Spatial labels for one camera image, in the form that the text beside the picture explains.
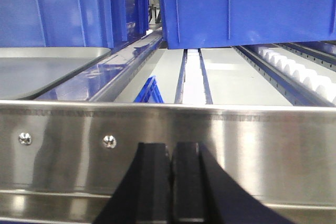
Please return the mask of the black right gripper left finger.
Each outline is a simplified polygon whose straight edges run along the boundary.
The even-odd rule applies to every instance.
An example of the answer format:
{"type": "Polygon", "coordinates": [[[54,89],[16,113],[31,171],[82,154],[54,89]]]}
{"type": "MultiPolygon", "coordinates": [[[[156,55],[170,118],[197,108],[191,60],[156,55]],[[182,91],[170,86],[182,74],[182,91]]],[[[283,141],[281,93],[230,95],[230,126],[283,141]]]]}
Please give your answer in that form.
{"type": "Polygon", "coordinates": [[[171,169],[166,145],[139,143],[135,157],[94,223],[170,223],[171,169]]]}

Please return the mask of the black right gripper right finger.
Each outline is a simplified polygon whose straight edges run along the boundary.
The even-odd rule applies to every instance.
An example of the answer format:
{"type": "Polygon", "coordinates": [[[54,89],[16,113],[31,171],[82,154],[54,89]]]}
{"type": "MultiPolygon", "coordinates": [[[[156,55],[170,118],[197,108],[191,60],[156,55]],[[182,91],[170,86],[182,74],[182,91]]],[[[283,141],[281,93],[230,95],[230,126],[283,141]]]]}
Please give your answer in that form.
{"type": "Polygon", "coordinates": [[[173,154],[173,223],[290,223],[245,191],[201,143],[173,154]]]}

